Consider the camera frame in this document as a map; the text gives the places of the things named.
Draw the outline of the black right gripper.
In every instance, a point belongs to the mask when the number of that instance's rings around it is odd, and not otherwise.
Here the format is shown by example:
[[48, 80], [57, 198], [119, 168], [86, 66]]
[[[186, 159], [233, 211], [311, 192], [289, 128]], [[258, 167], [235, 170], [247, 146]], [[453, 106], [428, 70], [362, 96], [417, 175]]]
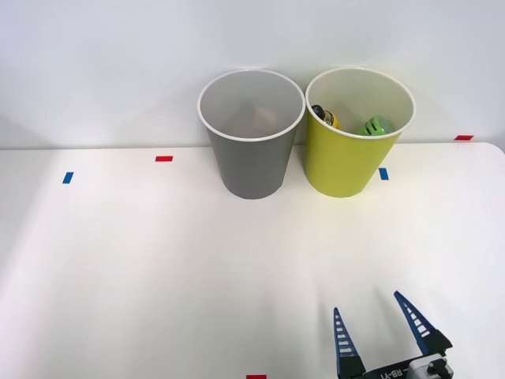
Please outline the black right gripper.
[[[423, 355], [441, 354], [452, 348], [451, 341], [399, 291], [394, 293], [414, 339]], [[365, 372], [365, 366], [347, 331], [342, 316], [337, 307], [334, 308], [333, 326], [335, 335], [335, 353], [337, 376], [339, 379], [406, 379], [410, 363], [413, 359], [396, 362]]]

